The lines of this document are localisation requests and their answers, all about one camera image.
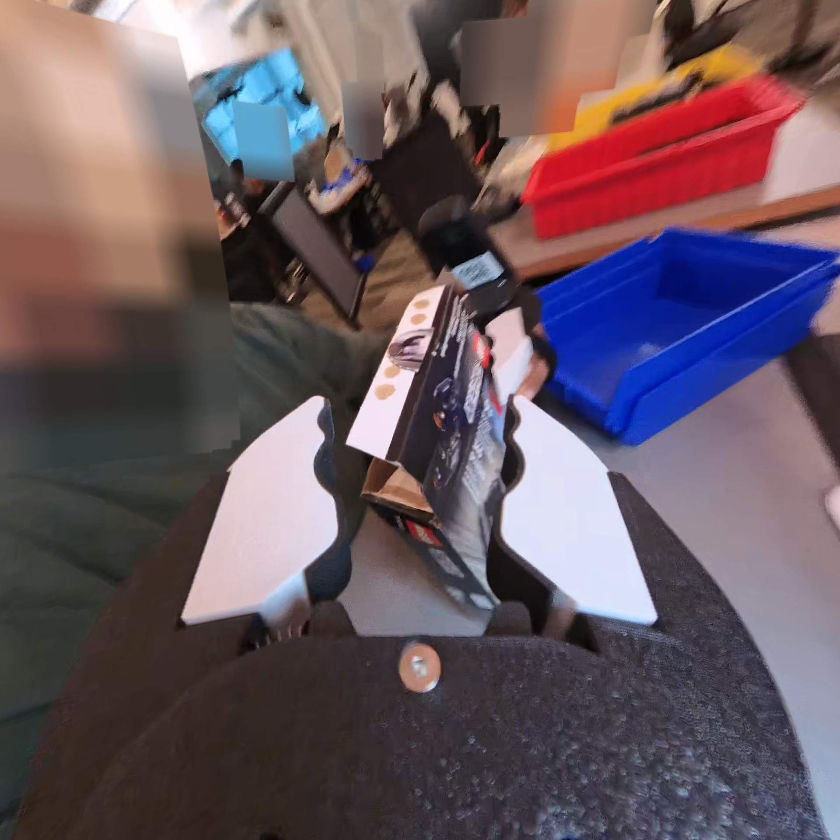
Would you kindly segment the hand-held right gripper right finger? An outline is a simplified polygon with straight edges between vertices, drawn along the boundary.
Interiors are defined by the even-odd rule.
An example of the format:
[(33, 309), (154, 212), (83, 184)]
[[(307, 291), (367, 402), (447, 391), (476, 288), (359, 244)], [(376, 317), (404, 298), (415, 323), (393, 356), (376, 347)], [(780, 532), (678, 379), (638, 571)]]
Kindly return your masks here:
[(520, 605), (530, 633), (561, 610), (636, 627), (658, 612), (611, 474), (567, 427), (522, 395), (508, 403), (503, 493), (489, 541), (489, 583)]

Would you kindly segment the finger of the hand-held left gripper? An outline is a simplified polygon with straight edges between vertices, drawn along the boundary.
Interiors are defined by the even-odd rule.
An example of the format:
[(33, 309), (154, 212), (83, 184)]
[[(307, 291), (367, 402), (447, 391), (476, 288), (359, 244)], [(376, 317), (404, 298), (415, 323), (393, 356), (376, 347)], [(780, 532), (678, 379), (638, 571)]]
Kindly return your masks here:
[(497, 398), (509, 398), (526, 380), (533, 355), (522, 309), (510, 308), (498, 314), (486, 325), (485, 335), (490, 342), (490, 369)]

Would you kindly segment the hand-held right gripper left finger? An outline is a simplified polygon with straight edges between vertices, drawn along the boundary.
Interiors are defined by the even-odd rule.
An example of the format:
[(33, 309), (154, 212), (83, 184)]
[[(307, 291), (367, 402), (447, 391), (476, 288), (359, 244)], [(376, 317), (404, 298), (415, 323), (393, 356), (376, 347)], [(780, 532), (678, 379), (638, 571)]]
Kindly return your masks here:
[(195, 626), (257, 616), (303, 627), (350, 581), (349, 523), (340, 498), (329, 401), (316, 395), (237, 457), (185, 599)]

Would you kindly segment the black cardboard toy box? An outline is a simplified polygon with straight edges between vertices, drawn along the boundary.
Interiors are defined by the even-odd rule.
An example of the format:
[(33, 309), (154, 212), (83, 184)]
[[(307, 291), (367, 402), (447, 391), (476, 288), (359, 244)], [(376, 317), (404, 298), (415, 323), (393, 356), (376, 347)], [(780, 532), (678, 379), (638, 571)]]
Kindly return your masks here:
[(452, 288), (416, 294), (347, 438), (371, 461), (362, 500), (415, 542), (458, 604), (482, 612), (499, 603), (487, 553), (506, 448), (490, 363)]

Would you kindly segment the blue plastic bin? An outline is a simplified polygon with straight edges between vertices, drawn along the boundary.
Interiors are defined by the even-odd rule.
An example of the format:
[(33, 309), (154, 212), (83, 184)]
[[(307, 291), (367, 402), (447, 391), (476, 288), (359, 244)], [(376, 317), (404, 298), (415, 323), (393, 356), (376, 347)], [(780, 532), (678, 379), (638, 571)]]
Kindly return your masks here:
[(838, 253), (668, 228), (538, 289), (548, 391), (640, 445), (803, 341)]

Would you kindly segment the person's left forearm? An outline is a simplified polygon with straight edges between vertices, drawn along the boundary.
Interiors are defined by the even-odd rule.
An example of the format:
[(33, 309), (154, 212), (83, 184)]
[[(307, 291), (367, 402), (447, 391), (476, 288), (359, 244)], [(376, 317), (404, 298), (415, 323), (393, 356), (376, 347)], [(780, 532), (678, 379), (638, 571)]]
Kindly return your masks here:
[(373, 381), (387, 335), (331, 327), (267, 303), (230, 304), (241, 436), (250, 440), (314, 396), (350, 425)]

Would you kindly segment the black office chair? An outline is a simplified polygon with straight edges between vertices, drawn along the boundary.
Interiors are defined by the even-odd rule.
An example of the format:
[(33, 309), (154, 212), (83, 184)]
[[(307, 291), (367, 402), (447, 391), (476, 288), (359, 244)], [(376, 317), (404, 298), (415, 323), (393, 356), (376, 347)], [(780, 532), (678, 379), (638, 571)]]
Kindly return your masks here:
[(357, 267), (296, 184), (279, 182), (259, 206), (258, 214), (303, 264), (344, 322), (360, 330), (359, 313), (368, 275)]

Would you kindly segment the red plastic bin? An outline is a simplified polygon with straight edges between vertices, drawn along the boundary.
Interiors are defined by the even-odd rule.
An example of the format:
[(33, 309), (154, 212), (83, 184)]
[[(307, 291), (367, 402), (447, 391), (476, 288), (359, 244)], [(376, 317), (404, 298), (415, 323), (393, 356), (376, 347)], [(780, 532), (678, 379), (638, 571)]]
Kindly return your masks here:
[(520, 202), (545, 240), (750, 186), (804, 104), (763, 73), (714, 87), (544, 155)]

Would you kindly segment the blue lit monitor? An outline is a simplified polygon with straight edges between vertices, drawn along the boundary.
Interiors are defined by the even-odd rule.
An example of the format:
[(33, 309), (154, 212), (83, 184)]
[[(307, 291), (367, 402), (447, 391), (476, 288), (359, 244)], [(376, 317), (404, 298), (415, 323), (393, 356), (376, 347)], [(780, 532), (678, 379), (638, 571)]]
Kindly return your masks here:
[(290, 48), (208, 71), (191, 82), (191, 90), (205, 133), (227, 164), (238, 158), (235, 102), (285, 109), (293, 154), (327, 132), (321, 109)]

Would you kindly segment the yellow plastic bin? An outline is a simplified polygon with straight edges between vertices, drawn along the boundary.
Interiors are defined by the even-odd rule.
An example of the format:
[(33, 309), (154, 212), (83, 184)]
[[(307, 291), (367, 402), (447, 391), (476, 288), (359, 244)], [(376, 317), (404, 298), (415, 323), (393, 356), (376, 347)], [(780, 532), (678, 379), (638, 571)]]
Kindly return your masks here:
[(750, 76), (763, 69), (763, 61), (738, 45), (725, 45), (689, 60), (653, 80), (621, 90), (605, 91), (598, 101), (580, 105), (569, 132), (555, 133), (547, 140), (545, 151), (562, 151), (608, 131), (616, 112), (637, 109), (647, 101), (675, 92), (690, 77), (703, 83), (725, 83)]

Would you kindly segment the wooden desk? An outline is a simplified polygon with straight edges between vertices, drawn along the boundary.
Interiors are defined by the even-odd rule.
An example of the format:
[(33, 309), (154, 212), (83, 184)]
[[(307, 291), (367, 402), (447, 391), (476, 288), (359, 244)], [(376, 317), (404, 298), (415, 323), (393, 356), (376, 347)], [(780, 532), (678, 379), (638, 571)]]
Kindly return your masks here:
[(748, 230), (838, 208), (838, 185), (787, 197), (767, 199), (768, 194), (764, 185), (751, 185), (551, 239), (539, 239), (532, 214), (523, 207), (491, 225), (489, 234), (519, 280), (534, 282), (576, 270), (665, 228)]

